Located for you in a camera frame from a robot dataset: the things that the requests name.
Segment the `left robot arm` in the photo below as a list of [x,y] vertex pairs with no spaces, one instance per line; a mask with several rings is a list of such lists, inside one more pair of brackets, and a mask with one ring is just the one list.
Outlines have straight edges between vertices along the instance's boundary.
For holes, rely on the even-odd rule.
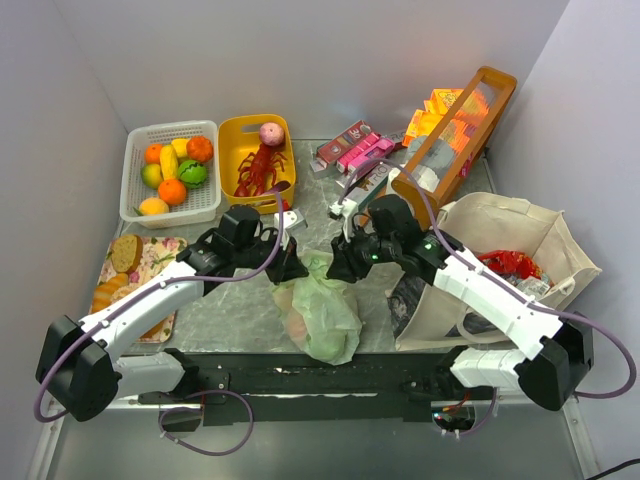
[[105,309],[74,321],[62,316],[48,328],[36,379],[65,413],[83,422],[117,398],[163,392],[174,399],[200,396],[199,366],[178,350],[129,357],[129,347],[169,314],[223,283],[266,273],[278,284],[305,277],[295,239],[286,231],[288,212],[279,210],[271,228],[259,213],[236,206],[217,226],[179,252],[160,274]]

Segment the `beige canvas tote bag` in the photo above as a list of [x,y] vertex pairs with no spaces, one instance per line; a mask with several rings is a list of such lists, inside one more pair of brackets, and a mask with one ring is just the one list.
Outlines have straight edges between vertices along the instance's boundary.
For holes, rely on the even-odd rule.
[[[601,272],[560,211],[476,192],[442,207],[438,226],[503,280],[543,305],[565,309]],[[452,295],[405,274],[387,293],[395,347],[424,350],[503,342],[486,318]]]

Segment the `wooden snack tray box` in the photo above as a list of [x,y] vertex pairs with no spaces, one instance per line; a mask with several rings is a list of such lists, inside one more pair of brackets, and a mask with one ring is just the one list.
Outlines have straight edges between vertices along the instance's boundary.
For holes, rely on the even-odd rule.
[[404,167],[419,182],[412,186],[404,174],[390,176],[379,196],[396,193],[415,209],[420,225],[431,225],[426,208],[418,204],[420,190],[434,210],[449,203],[482,156],[517,86],[517,79],[492,67],[479,68],[464,88],[435,88],[414,113],[403,145]]

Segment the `light green plastic bag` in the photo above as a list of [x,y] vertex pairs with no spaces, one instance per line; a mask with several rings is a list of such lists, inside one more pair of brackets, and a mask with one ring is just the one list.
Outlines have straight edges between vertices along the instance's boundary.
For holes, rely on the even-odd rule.
[[330,365],[348,363],[362,330],[355,293],[348,283],[326,277],[330,254],[307,250],[301,261],[308,276],[272,289],[283,328],[309,357]]

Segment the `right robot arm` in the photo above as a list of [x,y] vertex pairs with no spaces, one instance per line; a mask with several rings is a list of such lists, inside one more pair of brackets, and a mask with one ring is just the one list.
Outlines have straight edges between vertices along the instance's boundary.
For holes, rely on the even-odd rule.
[[424,230],[407,202],[385,195],[369,206],[373,230],[356,225],[355,208],[330,206],[343,222],[331,242],[330,279],[355,283],[376,264],[395,263],[471,307],[512,343],[510,350],[455,347],[427,380],[428,392],[451,398],[479,387],[523,392],[538,406],[558,411],[593,364],[593,332],[565,314],[543,313],[533,298],[485,267],[462,243],[442,231]]

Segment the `large red snack bag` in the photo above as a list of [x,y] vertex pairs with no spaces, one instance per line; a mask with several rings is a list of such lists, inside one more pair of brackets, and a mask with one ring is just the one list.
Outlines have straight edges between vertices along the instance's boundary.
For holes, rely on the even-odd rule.
[[498,275],[515,275],[520,279],[541,279],[542,269],[524,252],[494,250],[480,254],[477,258]]

